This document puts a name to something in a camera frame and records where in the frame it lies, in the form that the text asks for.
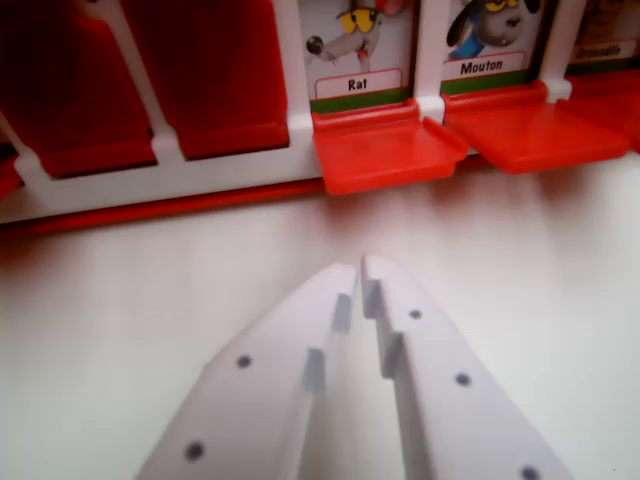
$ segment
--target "white plastic piece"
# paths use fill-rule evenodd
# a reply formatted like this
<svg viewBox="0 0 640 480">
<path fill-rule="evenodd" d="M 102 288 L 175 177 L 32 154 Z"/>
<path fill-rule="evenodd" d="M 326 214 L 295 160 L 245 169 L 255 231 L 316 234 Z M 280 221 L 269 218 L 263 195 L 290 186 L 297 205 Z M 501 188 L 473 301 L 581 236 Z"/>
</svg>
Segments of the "white plastic piece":
<svg viewBox="0 0 640 480">
<path fill-rule="evenodd" d="M 204 368 L 139 480 L 297 478 L 332 334 L 349 330 L 356 271 L 334 264 Z"/>
<path fill-rule="evenodd" d="M 444 120 L 440 85 L 450 7 L 450 0 L 429 0 L 420 5 L 414 97 L 420 106 L 421 116 L 439 123 Z"/>
<path fill-rule="evenodd" d="M 362 288 L 382 374 L 394 381 L 407 479 L 572 478 L 415 281 L 365 256 Z"/>
<path fill-rule="evenodd" d="M 105 19 L 114 32 L 152 121 L 155 135 L 151 146 L 159 164 L 55 179 L 44 171 L 33 151 L 27 147 L 21 149 L 20 144 L 14 143 L 20 153 L 16 170 L 25 186 L 0 202 L 0 224 L 321 177 L 313 145 L 298 2 L 276 0 L 273 3 L 287 91 L 288 147 L 184 161 L 117 0 L 87 4 L 86 11 Z"/>
<path fill-rule="evenodd" d="M 578 36 L 586 0 L 560 0 L 540 66 L 539 78 L 547 86 L 547 102 L 571 96 L 571 83 L 564 78 Z"/>
</svg>

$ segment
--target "red plastic panel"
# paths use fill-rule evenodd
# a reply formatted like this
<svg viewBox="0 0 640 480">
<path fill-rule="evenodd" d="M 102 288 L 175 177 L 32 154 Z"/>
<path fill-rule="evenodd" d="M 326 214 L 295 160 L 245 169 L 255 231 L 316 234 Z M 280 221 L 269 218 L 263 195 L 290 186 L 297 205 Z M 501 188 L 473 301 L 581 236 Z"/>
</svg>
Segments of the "red plastic panel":
<svg viewBox="0 0 640 480">
<path fill-rule="evenodd" d="M 570 79 L 573 92 L 563 106 L 572 113 L 624 133 L 640 152 L 640 72 Z"/>
<path fill-rule="evenodd" d="M 522 91 L 521 101 L 517 89 Z M 495 98 L 481 92 L 481 100 L 475 94 L 446 97 L 445 125 L 507 172 L 617 158 L 630 148 L 624 135 L 570 113 L 561 103 L 546 103 L 540 83 L 494 92 Z"/>
<path fill-rule="evenodd" d="M 72 0 L 0 0 L 0 110 L 55 176 L 154 161 L 108 27 Z"/>
<path fill-rule="evenodd" d="M 288 144 L 271 0 L 121 3 L 187 157 Z"/>
<path fill-rule="evenodd" d="M 425 119 L 415 102 L 314 114 L 316 152 L 333 195 L 453 175 L 468 145 Z"/>
</svg>

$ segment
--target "cartoon character card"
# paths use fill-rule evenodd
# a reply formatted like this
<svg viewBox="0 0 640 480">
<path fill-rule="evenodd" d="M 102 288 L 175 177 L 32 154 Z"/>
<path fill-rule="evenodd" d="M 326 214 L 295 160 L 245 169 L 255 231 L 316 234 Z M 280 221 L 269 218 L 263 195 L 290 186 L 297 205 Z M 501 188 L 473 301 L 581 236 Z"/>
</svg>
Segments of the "cartoon character card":
<svg viewBox="0 0 640 480">
<path fill-rule="evenodd" d="M 639 45 L 639 0 L 588 0 L 567 73 L 640 67 Z"/>
<path fill-rule="evenodd" d="M 541 0 L 451 0 L 442 93 L 527 81 Z"/>
<path fill-rule="evenodd" d="M 299 8 L 313 112 L 411 97 L 414 0 L 299 0 Z"/>
</svg>

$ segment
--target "cartoon rat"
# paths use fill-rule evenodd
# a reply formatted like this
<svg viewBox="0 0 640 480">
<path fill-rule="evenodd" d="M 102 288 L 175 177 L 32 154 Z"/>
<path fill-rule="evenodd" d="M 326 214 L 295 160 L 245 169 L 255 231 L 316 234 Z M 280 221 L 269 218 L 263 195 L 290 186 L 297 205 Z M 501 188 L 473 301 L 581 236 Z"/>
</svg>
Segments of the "cartoon rat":
<svg viewBox="0 0 640 480">
<path fill-rule="evenodd" d="M 527 10 L 536 13 L 540 9 L 540 0 L 524 0 Z M 462 9 L 451 24 L 447 34 L 447 45 L 456 45 L 471 21 L 469 37 L 449 58 L 475 57 L 488 45 L 506 47 L 522 35 L 524 30 L 524 12 L 521 0 L 471 0 Z"/>
<path fill-rule="evenodd" d="M 341 0 L 340 20 L 344 33 L 324 43 L 322 38 L 312 35 L 307 39 L 307 50 L 326 62 L 355 53 L 360 62 L 360 72 L 371 69 L 371 55 L 380 40 L 381 16 L 396 15 L 404 7 L 405 0 Z"/>
</svg>

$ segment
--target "green stripe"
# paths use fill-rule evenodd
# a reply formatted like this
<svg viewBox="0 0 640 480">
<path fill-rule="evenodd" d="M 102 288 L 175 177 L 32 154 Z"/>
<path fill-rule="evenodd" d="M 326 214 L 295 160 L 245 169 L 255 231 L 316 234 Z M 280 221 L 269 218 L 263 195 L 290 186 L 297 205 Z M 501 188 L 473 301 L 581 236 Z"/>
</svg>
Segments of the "green stripe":
<svg viewBox="0 0 640 480">
<path fill-rule="evenodd" d="M 397 88 L 382 92 L 361 93 L 348 97 L 325 98 L 311 101 L 311 112 L 333 113 L 356 108 L 377 107 L 387 103 L 401 103 L 411 98 L 411 88 Z"/>
<path fill-rule="evenodd" d="M 604 60 L 601 62 L 574 63 L 567 68 L 567 75 L 585 75 L 589 73 L 615 72 L 627 68 L 639 68 L 640 57 Z"/>
<path fill-rule="evenodd" d="M 441 93 L 456 95 L 458 93 L 477 92 L 489 88 L 509 87 L 527 82 L 527 70 L 517 72 L 483 75 L 481 77 L 459 78 L 442 82 Z"/>
</svg>

